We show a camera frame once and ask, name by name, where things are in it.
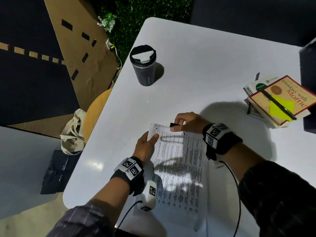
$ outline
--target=white table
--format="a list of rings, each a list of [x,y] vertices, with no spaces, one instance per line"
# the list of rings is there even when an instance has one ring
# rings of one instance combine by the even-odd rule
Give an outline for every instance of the white table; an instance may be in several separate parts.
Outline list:
[[[316,186],[316,135],[303,131],[302,120],[285,129],[267,129],[263,122],[248,117],[242,104],[246,98],[242,88],[258,72],[281,73],[299,81],[300,47],[157,18],[145,21],[134,46],[142,44],[157,51],[164,75],[143,87],[127,59],[65,189],[66,207],[87,203],[108,182],[121,159],[132,155],[137,139],[152,122],[169,125],[177,113],[187,111],[227,123],[259,154]],[[206,232],[232,236],[238,218],[235,183],[226,168],[208,171],[206,228],[196,233],[132,213],[121,228],[149,236],[206,236]],[[132,203],[129,197],[119,221]],[[243,207],[238,236],[257,236],[258,232]]]

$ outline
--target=beige floor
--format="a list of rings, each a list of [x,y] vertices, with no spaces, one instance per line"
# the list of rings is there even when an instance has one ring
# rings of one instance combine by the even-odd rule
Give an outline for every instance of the beige floor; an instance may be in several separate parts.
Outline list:
[[[64,215],[63,194],[51,202],[0,220],[1,237],[44,237]]]

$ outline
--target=black cable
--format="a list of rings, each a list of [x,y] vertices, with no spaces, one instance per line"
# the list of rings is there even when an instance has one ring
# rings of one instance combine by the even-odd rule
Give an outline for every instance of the black cable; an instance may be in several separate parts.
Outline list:
[[[121,224],[122,224],[123,220],[125,219],[126,215],[128,214],[128,212],[129,212],[137,203],[142,203],[142,202],[143,202],[142,200],[139,200],[139,201],[135,202],[135,203],[130,207],[130,209],[126,212],[126,214],[124,215],[124,217],[123,217],[121,223],[118,225],[118,227],[116,228],[115,231],[117,231],[117,230],[119,229],[119,227],[121,226]]]
[[[239,222],[240,222],[240,216],[241,216],[241,203],[240,203],[240,197],[239,197],[239,193],[238,193],[238,184],[237,184],[237,180],[236,180],[236,178],[235,178],[235,175],[233,174],[233,172],[231,171],[231,169],[228,167],[228,165],[227,165],[224,161],[222,161],[222,160],[220,160],[219,162],[220,162],[220,163],[223,163],[224,165],[226,165],[226,167],[229,169],[230,173],[232,174],[232,176],[233,176],[233,178],[234,178],[234,180],[235,180],[236,186],[237,186],[237,194],[238,194],[238,198],[239,198],[239,216],[238,216],[238,222],[237,222],[235,234],[233,235],[233,237],[235,237],[236,234],[237,234],[237,231],[238,231]]]

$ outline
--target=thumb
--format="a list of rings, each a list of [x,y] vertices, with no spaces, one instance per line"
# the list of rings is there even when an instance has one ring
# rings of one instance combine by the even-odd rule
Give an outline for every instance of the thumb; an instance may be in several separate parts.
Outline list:
[[[156,144],[158,138],[159,138],[159,135],[156,133],[152,136],[152,138],[148,141],[148,143],[151,145],[154,145],[154,144]]]
[[[175,125],[170,128],[170,131],[172,132],[178,132],[178,131],[183,131],[184,125]]]

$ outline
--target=tumbler lid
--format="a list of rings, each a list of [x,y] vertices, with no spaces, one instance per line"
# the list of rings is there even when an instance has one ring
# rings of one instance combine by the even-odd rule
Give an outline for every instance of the tumbler lid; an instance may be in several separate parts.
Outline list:
[[[130,60],[136,66],[149,66],[156,60],[156,51],[148,45],[134,47],[130,54]]]

